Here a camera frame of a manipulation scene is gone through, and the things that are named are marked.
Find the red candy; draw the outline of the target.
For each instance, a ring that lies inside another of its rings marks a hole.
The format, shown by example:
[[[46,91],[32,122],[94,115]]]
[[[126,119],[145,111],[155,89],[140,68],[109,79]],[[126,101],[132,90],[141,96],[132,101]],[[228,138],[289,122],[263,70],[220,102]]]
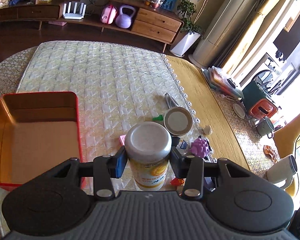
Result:
[[[175,187],[183,186],[185,184],[185,179],[174,178],[170,181],[170,184]]]

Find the purple spiky toy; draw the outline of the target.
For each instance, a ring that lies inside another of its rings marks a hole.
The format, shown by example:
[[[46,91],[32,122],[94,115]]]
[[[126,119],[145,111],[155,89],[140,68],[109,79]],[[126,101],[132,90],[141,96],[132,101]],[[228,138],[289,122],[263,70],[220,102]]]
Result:
[[[200,158],[205,158],[210,153],[210,145],[206,138],[197,138],[191,143],[190,152]]]

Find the white yellow-label bottle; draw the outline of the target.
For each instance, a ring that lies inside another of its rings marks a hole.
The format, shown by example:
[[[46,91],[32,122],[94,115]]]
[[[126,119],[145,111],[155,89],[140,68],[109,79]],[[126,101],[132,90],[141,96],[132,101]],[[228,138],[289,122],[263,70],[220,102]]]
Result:
[[[170,133],[156,122],[142,122],[128,131],[125,149],[134,180],[142,191],[162,188],[171,147]]]

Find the silver nail clipper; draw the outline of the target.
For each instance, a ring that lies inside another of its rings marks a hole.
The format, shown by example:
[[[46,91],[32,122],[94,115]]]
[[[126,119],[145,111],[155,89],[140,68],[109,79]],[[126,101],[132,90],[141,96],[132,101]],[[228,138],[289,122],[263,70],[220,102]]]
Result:
[[[171,94],[165,93],[164,98],[165,98],[168,109],[171,109],[173,107],[179,107],[179,103],[177,103],[177,101],[174,99],[173,96],[171,96]]]

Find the small white figurine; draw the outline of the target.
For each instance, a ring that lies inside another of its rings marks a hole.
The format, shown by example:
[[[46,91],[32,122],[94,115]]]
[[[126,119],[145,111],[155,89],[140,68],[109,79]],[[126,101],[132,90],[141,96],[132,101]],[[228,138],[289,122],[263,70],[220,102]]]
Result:
[[[200,131],[204,134],[204,135],[211,135],[213,133],[212,128],[210,125],[206,125],[206,126],[200,126]]]

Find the small green object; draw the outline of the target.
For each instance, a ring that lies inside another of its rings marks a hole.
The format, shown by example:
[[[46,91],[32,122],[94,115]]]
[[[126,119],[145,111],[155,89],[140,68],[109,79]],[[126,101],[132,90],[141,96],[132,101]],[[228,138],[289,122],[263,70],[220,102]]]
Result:
[[[152,120],[153,120],[153,121],[163,121],[163,120],[164,120],[164,117],[163,117],[163,115],[161,114],[161,115],[159,115],[159,116],[157,116],[157,117],[153,117]]]

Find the red metal tin box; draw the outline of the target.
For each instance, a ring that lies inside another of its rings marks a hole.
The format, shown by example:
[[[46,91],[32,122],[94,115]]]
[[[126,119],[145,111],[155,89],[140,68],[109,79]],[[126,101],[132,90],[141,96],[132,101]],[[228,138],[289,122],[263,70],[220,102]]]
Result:
[[[0,98],[0,187],[11,191],[58,164],[83,159],[74,92]]]

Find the stack of colourful folders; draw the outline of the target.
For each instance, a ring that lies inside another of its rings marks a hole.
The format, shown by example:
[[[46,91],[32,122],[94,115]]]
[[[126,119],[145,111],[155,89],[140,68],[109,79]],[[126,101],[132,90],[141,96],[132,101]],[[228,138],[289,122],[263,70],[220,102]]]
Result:
[[[210,88],[219,92],[232,96],[234,99],[243,99],[244,95],[240,86],[237,86],[228,74],[223,72],[222,68],[212,66],[210,68],[202,68],[202,75],[209,84]]]

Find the orange tissue box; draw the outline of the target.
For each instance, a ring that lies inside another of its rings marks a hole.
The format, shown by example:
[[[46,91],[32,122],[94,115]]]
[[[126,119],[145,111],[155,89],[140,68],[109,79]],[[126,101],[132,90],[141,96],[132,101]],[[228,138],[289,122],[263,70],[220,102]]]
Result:
[[[257,120],[265,117],[271,118],[278,111],[278,108],[268,99],[260,99],[250,109],[249,114]]]

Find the white planter pot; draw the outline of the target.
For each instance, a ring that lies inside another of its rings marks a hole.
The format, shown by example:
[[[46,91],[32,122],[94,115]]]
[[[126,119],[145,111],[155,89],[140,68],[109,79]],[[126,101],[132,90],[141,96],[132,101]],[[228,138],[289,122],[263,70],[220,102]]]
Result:
[[[169,50],[173,55],[183,57],[200,36],[200,33],[197,32],[182,32],[177,36]]]

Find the purple kettlebell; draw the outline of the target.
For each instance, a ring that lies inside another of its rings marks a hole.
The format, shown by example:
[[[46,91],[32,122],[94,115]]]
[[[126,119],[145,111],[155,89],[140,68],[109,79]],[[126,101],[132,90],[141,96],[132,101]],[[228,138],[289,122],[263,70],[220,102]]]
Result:
[[[132,13],[130,15],[124,14],[123,9],[131,10]],[[115,23],[119,28],[128,29],[131,26],[132,18],[136,13],[136,9],[130,5],[122,5],[119,8],[119,14],[115,19]]]

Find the wooden TV cabinet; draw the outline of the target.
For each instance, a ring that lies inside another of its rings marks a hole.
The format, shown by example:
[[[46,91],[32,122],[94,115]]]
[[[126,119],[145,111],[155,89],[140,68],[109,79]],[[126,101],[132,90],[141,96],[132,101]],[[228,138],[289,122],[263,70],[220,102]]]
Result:
[[[164,44],[172,44],[178,36],[183,21],[176,13],[160,8],[153,8],[138,0],[105,0],[106,4],[118,9],[118,14],[132,9],[131,24],[128,28],[121,28],[115,22],[103,23],[99,14],[83,16],[80,20],[66,19],[65,13],[74,9],[85,13],[86,5],[81,5],[82,0],[35,0],[34,4],[19,2],[13,6],[0,8],[0,22],[7,21],[58,21],[74,24],[90,25],[104,29],[113,29],[130,33]]]

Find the pink small case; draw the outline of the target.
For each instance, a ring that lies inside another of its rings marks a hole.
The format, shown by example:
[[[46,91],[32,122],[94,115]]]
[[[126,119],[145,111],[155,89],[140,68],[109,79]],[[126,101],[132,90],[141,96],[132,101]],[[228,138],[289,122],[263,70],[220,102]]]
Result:
[[[117,9],[114,5],[108,4],[104,7],[101,14],[101,22],[104,24],[112,24],[117,15]]]

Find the white router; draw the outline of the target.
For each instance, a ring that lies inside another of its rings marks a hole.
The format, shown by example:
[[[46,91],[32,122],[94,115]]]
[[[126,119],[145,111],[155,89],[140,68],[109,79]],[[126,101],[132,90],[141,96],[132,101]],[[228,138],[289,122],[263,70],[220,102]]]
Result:
[[[79,2],[64,3],[62,16],[66,20],[82,20],[85,16],[87,5]]]

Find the white standing air conditioner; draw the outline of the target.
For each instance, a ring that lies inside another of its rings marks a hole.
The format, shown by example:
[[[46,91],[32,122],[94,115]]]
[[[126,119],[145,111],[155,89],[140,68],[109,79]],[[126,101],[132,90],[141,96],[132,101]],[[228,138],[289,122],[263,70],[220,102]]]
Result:
[[[235,47],[247,25],[266,0],[224,0],[196,46],[190,61],[197,68],[230,67]]]

